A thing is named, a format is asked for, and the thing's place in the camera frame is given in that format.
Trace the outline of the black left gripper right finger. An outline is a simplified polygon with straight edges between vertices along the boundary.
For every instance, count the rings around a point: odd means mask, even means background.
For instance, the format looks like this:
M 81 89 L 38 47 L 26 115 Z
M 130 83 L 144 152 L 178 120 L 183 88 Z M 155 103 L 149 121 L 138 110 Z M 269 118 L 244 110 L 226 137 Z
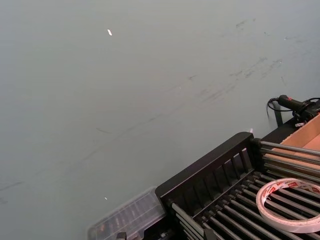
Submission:
M 211 228 L 206 228 L 203 230 L 203 239 L 204 240 L 216 240 L 216 234 Z

